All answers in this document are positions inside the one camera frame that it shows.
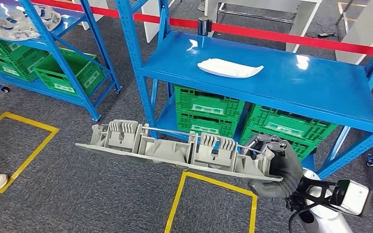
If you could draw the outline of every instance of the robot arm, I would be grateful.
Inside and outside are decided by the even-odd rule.
[[[261,151],[267,147],[275,154],[270,174],[282,176],[283,180],[269,183],[251,180],[248,185],[257,196],[284,198],[287,208],[296,211],[289,219],[290,233],[296,216],[307,233],[352,233],[342,213],[363,215],[371,198],[367,187],[351,180],[321,181],[315,172],[302,169],[289,142],[278,137],[255,135],[245,146]]]

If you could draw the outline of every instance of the blue metal shelf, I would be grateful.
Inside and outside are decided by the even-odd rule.
[[[72,85],[72,87],[74,88],[78,96],[72,96],[72,95],[63,94],[57,91],[52,91],[48,89],[41,82],[40,79],[37,79],[31,83],[28,83],[22,80],[18,80],[14,77],[5,75],[3,73],[0,73],[0,81],[4,83],[9,83],[9,84],[12,84],[18,87],[22,87],[27,90],[34,91],[40,94],[51,96],[56,99],[64,100],[64,101],[67,101],[73,104],[83,106],[91,114],[92,119],[94,121],[98,121],[101,116],[96,111],[96,107],[100,104],[100,102],[105,98],[105,96],[108,94],[108,92],[112,88],[114,88],[115,92],[118,94],[122,87],[120,86],[118,78],[114,72],[112,61],[109,58],[109,55],[106,51],[105,44],[103,43],[101,33],[98,29],[98,26],[96,24],[96,21],[94,19],[94,16],[92,14],[88,1],[81,0],[81,5],[82,5],[82,9],[84,13],[63,10],[60,8],[54,8],[55,11],[61,14],[62,21],[60,25],[58,25],[52,32],[48,32],[46,26],[42,22],[42,19],[36,13],[34,6],[29,0],[0,0],[0,17],[7,15],[9,11],[14,10],[16,8],[19,10],[23,10],[28,15],[28,18],[31,20],[34,26],[36,27],[37,32],[39,32],[40,34],[40,37],[36,39],[25,40],[25,41],[11,41],[11,42],[49,51],[51,55],[54,57],[54,59],[57,61],[63,73],[65,73],[65,75],[67,76],[70,84]],[[71,44],[69,44],[68,42],[60,38],[62,35],[64,35],[66,32],[68,32],[70,29],[72,29],[74,26],[76,26],[81,21],[88,22],[91,32],[94,36],[95,42],[97,43],[98,49],[101,52],[103,60],[105,61],[105,66],[101,65],[97,61],[94,61],[92,58],[78,51]],[[90,99],[91,96],[94,94],[94,92],[91,93],[91,95],[89,96],[86,95],[81,84],[75,77],[74,73],[72,72],[71,68],[69,67],[68,63],[63,57],[55,41],[62,43],[67,48],[77,52],[79,55],[83,56],[85,59],[89,60],[90,62],[95,63],[100,68],[102,68],[102,70],[105,73],[105,78],[102,80],[102,82],[99,85],[97,85],[94,92],[102,86],[102,84],[106,81],[106,79],[110,79],[111,83],[106,87],[105,90],[103,90],[100,93],[100,95],[94,102],[92,102]]]
[[[0,17],[5,16],[5,13],[8,13],[8,11],[12,11],[16,8],[23,9],[23,7],[19,4],[18,1],[0,0]],[[86,16],[82,12],[69,11],[61,8],[53,9],[56,12],[60,13],[62,17],[61,24],[51,32],[52,34],[58,37],[62,37],[65,33],[67,33],[80,22],[86,21]],[[25,41],[16,41],[16,43],[41,50],[49,49],[47,43],[42,37]]]
[[[198,68],[209,58],[264,69],[246,79],[225,78]],[[147,77],[373,132],[373,97],[362,66],[171,31],[140,70]]]
[[[59,100],[70,102],[70,103],[73,103],[79,106],[85,106],[85,103],[82,101],[82,99],[79,96],[64,94],[59,91],[51,90],[39,78],[29,83],[27,81],[24,81],[24,80],[21,80],[21,79],[18,79],[18,78],[15,78],[15,77],[12,77],[10,75],[0,72],[0,81],[36,92],[42,95],[46,95],[46,96],[50,96],[50,97],[53,97]],[[100,86],[101,84],[98,85],[94,89],[94,91],[90,94],[90,96],[92,96],[99,89]]]
[[[328,155],[324,165],[317,170],[322,179],[373,147],[373,59],[362,67],[217,38],[172,32],[168,1],[159,0],[161,18],[158,47],[143,64],[132,17],[134,6],[131,6],[129,0],[116,2],[145,118],[151,127],[176,129],[171,101],[155,121],[158,80],[163,80],[168,83],[169,100],[173,94],[172,84],[176,83],[369,131],[342,154],[331,152]],[[220,58],[253,67],[263,65],[264,69],[247,79],[224,78],[205,73],[197,67],[199,62],[209,58]],[[151,94],[148,93],[146,78],[153,79]],[[338,151],[349,127],[342,131],[333,151]],[[309,155],[303,165],[315,169],[314,163],[314,156]]]
[[[244,111],[241,114],[241,118],[239,119],[238,127],[235,130],[235,134],[233,137],[234,141],[236,142],[238,142],[239,138],[241,137],[241,133],[243,130],[243,125],[244,125],[247,113],[248,113],[248,110],[244,109]],[[156,127],[160,129],[179,131],[176,125],[177,124],[176,124],[175,96],[172,96],[171,98],[168,99],[167,103],[162,109],[160,116],[156,120]],[[160,133],[167,134],[169,136],[188,141],[188,136],[186,135],[180,135],[180,134],[168,133],[168,132],[160,132]]]

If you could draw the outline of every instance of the black cable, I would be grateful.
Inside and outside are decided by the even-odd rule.
[[[338,41],[341,41],[341,37],[339,36],[339,33],[338,32],[333,32],[333,33],[326,33],[323,29],[323,26],[317,22],[311,22],[312,23],[315,23],[316,25],[318,25],[320,27],[320,30],[321,30],[321,33],[318,33],[318,32],[308,32],[305,34],[305,36],[307,37],[314,37],[314,38],[327,38],[327,37],[336,37],[338,39]]]
[[[305,211],[307,211],[307,210],[309,210],[309,209],[311,209],[311,208],[313,208],[317,205],[320,205],[320,204],[314,203],[314,204],[311,204],[311,205],[305,207],[305,209],[303,209],[303,210],[298,210],[297,212],[293,213],[291,215],[291,217],[289,217],[289,220],[288,220],[288,231],[289,231],[289,233],[292,233],[292,222],[294,221],[295,216],[297,216],[297,215],[299,215],[299,214],[301,214],[301,213],[303,213],[303,212],[305,212]]]

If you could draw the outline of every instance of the blue shelf board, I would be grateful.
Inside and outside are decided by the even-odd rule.
[[[23,9],[22,6],[18,1],[15,0],[0,0],[0,17],[5,16],[9,11],[14,9]],[[76,12],[76,11],[69,11],[61,8],[55,8],[53,9],[60,13],[62,16],[62,21],[56,27],[53,31],[51,31],[52,34],[56,36],[63,36],[65,33],[67,33],[69,30],[71,30],[74,26],[76,26],[81,21],[86,20],[86,16],[82,12]],[[48,46],[46,45],[45,41],[39,37],[36,39],[30,39],[30,40],[24,40],[24,41],[11,41],[20,45],[25,45],[41,50],[48,50]]]
[[[235,134],[233,137],[233,140],[238,142],[239,138],[241,137],[242,128],[244,125],[245,117],[248,113],[248,110],[244,110],[241,114],[241,118],[238,122],[238,127],[235,130]],[[176,109],[175,109],[175,96],[172,96],[167,103],[165,104],[161,115],[158,117],[158,120],[156,121],[156,128],[165,129],[165,130],[172,130],[172,131],[180,131],[176,127]],[[168,133],[168,132],[161,132],[157,131],[157,133],[163,133],[172,137],[176,137],[185,141],[188,141],[188,136],[186,135],[180,135],[175,133]]]
[[[246,79],[206,73],[219,58],[264,66]],[[373,132],[373,97],[364,67],[171,31],[141,68],[146,77]]]
[[[64,94],[62,92],[53,91],[49,89],[39,78],[35,79],[31,83],[12,77],[10,75],[0,72],[0,81],[13,86],[18,86],[29,91],[37,92],[43,95],[47,95],[59,100],[64,100],[79,106],[85,106],[83,100],[78,96]]]

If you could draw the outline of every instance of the gray carpet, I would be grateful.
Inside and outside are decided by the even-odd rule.
[[[197,4],[196,0],[184,0],[183,3],[176,1],[171,8],[171,16],[196,19],[201,15],[196,10]],[[227,7],[230,10],[292,17],[286,13]],[[334,25],[337,17],[337,1],[323,1],[314,19],[315,23],[311,24],[308,32],[339,32],[343,35],[343,30]],[[289,31],[286,24],[254,18],[238,20],[236,16],[224,15],[219,19],[228,24],[285,33]],[[116,118],[145,122],[120,23],[115,18],[104,17],[98,25],[123,86],[119,95],[111,91],[99,105],[101,123]],[[143,24],[137,23],[136,26],[141,50],[144,59],[147,59],[156,46],[156,39],[146,44]],[[271,41],[227,34],[217,34],[216,37],[284,48],[283,43]],[[64,38],[85,52],[100,55],[94,41],[87,39],[91,38],[91,33],[81,27],[71,30]],[[300,47],[298,52],[335,59],[334,52],[330,50]],[[158,109],[166,101],[162,83],[160,87]],[[89,142],[90,126],[94,124],[84,108],[21,88],[11,88],[10,93],[0,92],[0,115],[5,111],[13,112],[57,127],[60,131],[0,195],[0,233],[163,231],[178,187],[180,170],[168,166],[123,162],[77,149],[74,147],[75,142]],[[335,130],[320,144],[318,163],[322,163],[331,149],[339,130]],[[345,145],[353,143],[362,133],[352,131]],[[0,173],[12,174],[47,135],[48,132],[41,129],[9,119],[3,120],[0,123]],[[354,179],[373,189],[373,167],[365,165],[365,154],[332,175],[330,180],[341,178]],[[216,179],[246,188],[246,180]],[[247,232],[250,207],[251,200],[246,195],[187,178],[172,232]],[[290,214],[283,200],[259,198],[255,231],[287,232]],[[347,216],[346,219],[356,233],[373,232],[373,199],[371,209],[364,218]],[[297,221],[294,228],[294,232],[302,232]]]

